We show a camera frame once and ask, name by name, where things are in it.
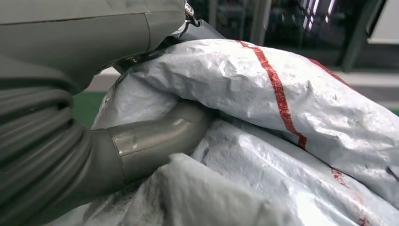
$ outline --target red line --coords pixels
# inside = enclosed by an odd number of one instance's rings
[[[317,60],[313,60],[313,59],[309,59],[312,63],[314,63],[315,65],[319,66],[321,69],[323,69],[325,72],[327,72],[328,74],[330,74],[332,77],[334,77],[335,79],[337,79],[338,81],[342,82],[343,84],[345,84],[346,86],[348,86],[349,88],[353,89],[348,83],[346,83],[344,80],[342,80],[338,75],[336,75],[334,72],[332,72],[330,69],[326,68],[324,65],[322,65],[319,61]]]
[[[250,47],[245,42],[239,40],[237,42],[240,43],[242,47],[250,48],[255,52],[262,67],[266,70],[267,75],[269,76],[269,79],[271,81],[271,85],[273,86],[274,95],[276,96],[277,100],[277,106],[279,107],[280,117],[282,118],[284,125],[286,126],[288,131],[299,136],[298,146],[302,149],[305,149],[307,138],[295,129],[294,123],[292,122],[291,114],[289,112],[283,84],[279,76],[277,75],[277,72],[270,65],[263,51],[258,46]]]

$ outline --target gray robot arm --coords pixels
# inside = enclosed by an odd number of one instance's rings
[[[185,17],[183,0],[0,2],[0,225],[47,223],[193,150],[213,118],[198,103],[93,131],[72,118],[94,74],[156,49]]]

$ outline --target white plastic bag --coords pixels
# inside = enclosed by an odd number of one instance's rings
[[[129,70],[95,128],[143,120],[137,106],[157,118],[175,94],[229,116],[191,158],[93,202],[82,225],[399,225],[397,116],[282,50],[197,40],[161,54]]]

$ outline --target plastic sheet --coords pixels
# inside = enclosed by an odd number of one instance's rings
[[[164,50],[130,69],[94,126],[157,118],[172,94],[224,113],[191,157],[173,155],[142,184],[71,214],[84,226],[399,225],[399,119],[333,76],[305,57],[232,40]]]

